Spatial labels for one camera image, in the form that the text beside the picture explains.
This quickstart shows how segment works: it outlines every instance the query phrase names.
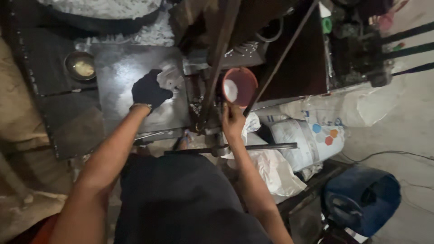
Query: wire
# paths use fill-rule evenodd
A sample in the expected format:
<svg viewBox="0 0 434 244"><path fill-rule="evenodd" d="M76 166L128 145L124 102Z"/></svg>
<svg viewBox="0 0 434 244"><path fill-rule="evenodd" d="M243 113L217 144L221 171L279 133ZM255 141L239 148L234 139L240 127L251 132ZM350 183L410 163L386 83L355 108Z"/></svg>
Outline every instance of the wire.
<svg viewBox="0 0 434 244"><path fill-rule="evenodd" d="M353 161L354 163L360 163L360 162L363 162L363 161L366 161L366 160L370 159L372 156L380 155L380 154L387 154L387 153L414 155L414 156L419 156L419 157L423 157L423 158L426 158L426 159L434 161L434 158L432 156L431 157L426 157L426 156L422 156L422 155L411 153L411 152L405 152L405 151L383 151L383 152L377 152L377 153L373 153L373 154L369 155L368 157L366 157L366 158L364 158L362 160L358 160L358 161L349 158L344 153L342 153L342 155L344 155L346 158L348 158L349 160Z"/></svg>

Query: metal table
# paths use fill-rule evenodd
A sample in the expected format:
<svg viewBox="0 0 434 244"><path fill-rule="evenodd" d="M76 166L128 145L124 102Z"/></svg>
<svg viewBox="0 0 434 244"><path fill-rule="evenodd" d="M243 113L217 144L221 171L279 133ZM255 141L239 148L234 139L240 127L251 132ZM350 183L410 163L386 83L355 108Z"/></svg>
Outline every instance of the metal table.
<svg viewBox="0 0 434 244"><path fill-rule="evenodd" d="M131 89L136 81L168 60L174 60L182 70L181 53L175 47L93 44L92 53L106 134L111 133L129 112L133 104ZM139 134L190 126L185 82L171 91L173 98L144 120Z"/></svg>

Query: foot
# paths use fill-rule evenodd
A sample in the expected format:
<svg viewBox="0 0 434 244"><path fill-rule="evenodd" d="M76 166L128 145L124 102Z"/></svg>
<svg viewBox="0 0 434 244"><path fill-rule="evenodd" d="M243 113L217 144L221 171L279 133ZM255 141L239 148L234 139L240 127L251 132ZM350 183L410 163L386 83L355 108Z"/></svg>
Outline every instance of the foot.
<svg viewBox="0 0 434 244"><path fill-rule="evenodd" d="M184 136L179 141L178 148L176 149L176 151L187 150L190 142L191 142L191 135L189 130L186 130L184 132Z"/></svg>

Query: white plastic granule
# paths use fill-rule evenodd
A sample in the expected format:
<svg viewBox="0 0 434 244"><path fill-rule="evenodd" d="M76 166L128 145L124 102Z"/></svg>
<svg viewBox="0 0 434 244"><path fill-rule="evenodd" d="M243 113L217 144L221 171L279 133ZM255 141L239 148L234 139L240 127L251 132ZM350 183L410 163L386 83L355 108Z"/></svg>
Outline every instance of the white plastic granule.
<svg viewBox="0 0 434 244"><path fill-rule="evenodd" d="M100 19L135 19L157 10L162 0L38 0L54 9Z"/></svg>
<svg viewBox="0 0 434 244"><path fill-rule="evenodd" d="M238 87L233 80L227 79L224 81L224 93L229 102L235 102L238 97Z"/></svg>

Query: person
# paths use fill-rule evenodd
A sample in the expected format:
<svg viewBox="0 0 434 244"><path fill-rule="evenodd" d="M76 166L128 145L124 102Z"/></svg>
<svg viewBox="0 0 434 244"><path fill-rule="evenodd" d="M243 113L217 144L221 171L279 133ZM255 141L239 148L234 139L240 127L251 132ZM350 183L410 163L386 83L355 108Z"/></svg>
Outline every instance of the person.
<svg viewBox="0 0 434 244"><path fill-rule="evenodd" d="M249 214L228 179L204 156L129 156L142 120L173 96L158 85L159 72L152 70L134 84L134 105L86 162L49 242L103 243L108 197L120 175L122 207L115 243L293 243L244 147L246 118L238 106L224 105L223 132L238 164Z"/></svg>

